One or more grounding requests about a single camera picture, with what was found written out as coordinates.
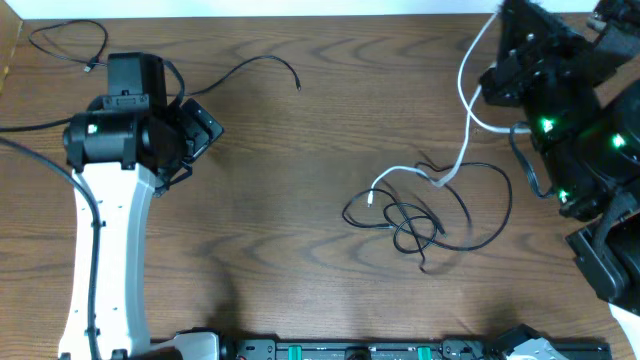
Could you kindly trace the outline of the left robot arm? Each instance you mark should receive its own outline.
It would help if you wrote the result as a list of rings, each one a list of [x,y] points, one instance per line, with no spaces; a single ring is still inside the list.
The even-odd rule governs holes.
[[[108,91],[63,132],[75,190],[77,238],[61,359],[218,359],[221,339],[192,329],[155,343],[145,315],[144,259],[151,201],[192,174],[223,127],[183,93],[174,65],[147,53],[108,58]]]

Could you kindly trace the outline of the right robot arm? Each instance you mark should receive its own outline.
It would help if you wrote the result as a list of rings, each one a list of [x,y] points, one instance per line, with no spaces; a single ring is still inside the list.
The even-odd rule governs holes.
[[[596,88],[639,53],[639,5],[601,1],[588,40],[527,0],[505,0],[496,62],[479,80],[485,101],[519,107],[562,216],[575,262],[630,345],[639,344],[639,86],[610,103]]]

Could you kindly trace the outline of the cardboard box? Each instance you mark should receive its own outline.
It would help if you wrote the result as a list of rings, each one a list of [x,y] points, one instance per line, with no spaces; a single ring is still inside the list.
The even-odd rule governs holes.
[[[22,31],[23,20],[5,0],[1,0],[0,11],[0,88],[3,88]]]

